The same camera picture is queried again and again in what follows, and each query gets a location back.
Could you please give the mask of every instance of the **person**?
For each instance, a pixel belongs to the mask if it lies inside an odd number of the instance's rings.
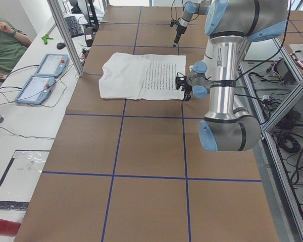
[[[30,44],[27,35],[0,18],[0,79],[11,72]]]

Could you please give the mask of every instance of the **green t-shirt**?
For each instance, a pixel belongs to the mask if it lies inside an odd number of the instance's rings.
[[[0,22],[6,22],[12,29],[15,29],[7,20],[0,18]],[[15,37],[0,30],[0,73],[11,72],[26,50],[27,48]]]

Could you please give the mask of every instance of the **red cylinder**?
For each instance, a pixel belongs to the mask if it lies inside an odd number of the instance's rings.
[[[20,225],[21,224],[17,222],[0,219],[0,235],[14,237],[16,236]]]

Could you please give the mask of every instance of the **computer mouse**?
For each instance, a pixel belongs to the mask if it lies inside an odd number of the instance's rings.
[[[66,46],[65,43],[60,42],[60,43],[58,43],[58,44],[56,45],[56,48],[57,48],[57,49],[63,49],[65,46]]]

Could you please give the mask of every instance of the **keyboard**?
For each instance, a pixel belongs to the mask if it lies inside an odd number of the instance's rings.
[[[72,38],[84,35],[83,30],[75,16],[65,17],[64,19]]]

